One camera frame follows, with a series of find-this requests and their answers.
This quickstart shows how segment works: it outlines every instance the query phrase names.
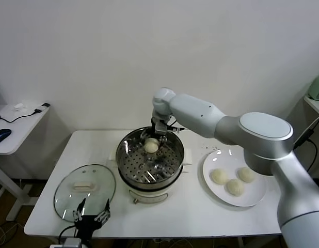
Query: white table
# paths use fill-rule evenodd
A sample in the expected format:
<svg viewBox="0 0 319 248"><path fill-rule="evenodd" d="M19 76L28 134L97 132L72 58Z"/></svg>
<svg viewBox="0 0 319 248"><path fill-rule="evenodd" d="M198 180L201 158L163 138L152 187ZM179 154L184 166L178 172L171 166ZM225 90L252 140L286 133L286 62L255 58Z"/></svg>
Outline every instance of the white table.
<svg viewBox="0 0 319 248"><path fill-rule="evenodd" d="M225 145L202 138L191 131L179 134L192 151L193 165L175 182L173 194L165 201L133 204L110 154L130 131L76 131L70 138L37 201L24 232L34 236L58 236L67 226L53 207L55 190L72 170L86 164L107 165L114 173L117 188L110 203L111 218L93 234L94 238L223 237L280 234L277 222L279 187L266 177L267 193L254 207L230 206L218 199L201 179L201 165L213 147ZM64 233L73 236L74 230Z"/></svg>
<svg viewBox="0 0 319 248"><path fill-rule="evenodd" d="M27 112L16 112L13 111L13 105L0 105L0 115L11 121L19 116L31 114L37 107L38 106L30 107ZM4 120L0 120L0 129L8 128L12 130L11 134L0 142L0 155L10 155L17 151L47 111L48 108L41 113L21 118L13 123L7 123ZM6 216L7 221L15 220L22 206L34 206L38 199L37 197L28 196L31 185L26 185L24 189L21 189L1 169L0 184L3 186L0 190L0 196L4 189L6 189L17 198L10 212Z"/></svg>
<svg viewBox="0 0 319 248"><path fill-rule="evenodd" d="M313 100L308 96L305 96L304 100L319 114L319 101Z"/></svg>

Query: stainless steel pot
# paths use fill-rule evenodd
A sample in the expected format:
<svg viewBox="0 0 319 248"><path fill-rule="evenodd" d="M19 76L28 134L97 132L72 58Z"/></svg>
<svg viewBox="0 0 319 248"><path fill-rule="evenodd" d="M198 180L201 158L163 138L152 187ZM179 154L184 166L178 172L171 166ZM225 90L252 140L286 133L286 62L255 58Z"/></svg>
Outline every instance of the stainless steel pot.
<svg viewBox="0 0 319 248"><path fill-rule="evenodd" d="M121 178L140 191L162 190L179 177L184 159L184 147L172 132L157 137L156 153L147 153L143 145L153 137L152 128L144 127L129 133L118 145L116 161Z"/></svg>

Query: glass lid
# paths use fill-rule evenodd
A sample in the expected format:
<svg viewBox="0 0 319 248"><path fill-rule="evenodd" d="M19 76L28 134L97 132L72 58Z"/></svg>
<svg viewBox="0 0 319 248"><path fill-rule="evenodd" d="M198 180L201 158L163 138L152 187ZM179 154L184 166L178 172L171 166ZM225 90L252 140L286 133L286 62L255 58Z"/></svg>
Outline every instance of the glass lid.
<svg viewBox="0 0 319 248"><path fill-rule="evenodd" d="M82 215L98 215L116 189L113 173L106 166L82 166L66 176L56 189L54 208L64 220L74 222L72 212L86 199Z"/></svg>

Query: pot handle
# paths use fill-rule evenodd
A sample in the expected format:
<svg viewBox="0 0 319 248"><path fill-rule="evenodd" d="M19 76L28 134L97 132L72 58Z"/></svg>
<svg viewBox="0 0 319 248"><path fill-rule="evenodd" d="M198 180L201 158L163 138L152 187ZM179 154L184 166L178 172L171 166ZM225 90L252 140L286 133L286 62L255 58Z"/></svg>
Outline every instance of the pot handle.
<svg viewBox="0 0 319 248"><path fill-rule="evenodd" d="M189 148L185 149L185 157L184 160L182 161L182 172L183 173L189 173L191 170L191 165L193 164L193 160L192 160L192 150L190 150Z"/></svg>
<svg viewBox="0 0 319 248"><path fill-rule="evenodd" d="M116 150L117 150L117 149L114 149L114 150L112 150L112 151L110 152L109 158L108 158L109 162L110 162L110 161L116 162ZM113 168L118 168L117 163L112 163L112 164L113 164L113 166L112 166Z"/></svg>

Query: white plate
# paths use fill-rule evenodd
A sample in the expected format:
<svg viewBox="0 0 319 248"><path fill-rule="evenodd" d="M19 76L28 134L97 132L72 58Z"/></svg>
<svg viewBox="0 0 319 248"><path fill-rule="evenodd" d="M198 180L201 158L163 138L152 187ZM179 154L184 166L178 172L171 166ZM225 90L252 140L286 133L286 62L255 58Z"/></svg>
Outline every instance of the white plate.
<svg viewBox="0 0 319 248"><path fill-rule="evenodd" d="M264 176L256 174L256 178L251 183L245 183L245 192L237 197L227 192L225 185L216 184L211 178L214 169L224 169L229 179L238 178L239 168L248 167L244 162L243 149L238 146L227 147L216 150L208 155L203 164L203 176L210 190L223 201L238 206L251 207L259 203L266 193L266 180Z"/></svg>

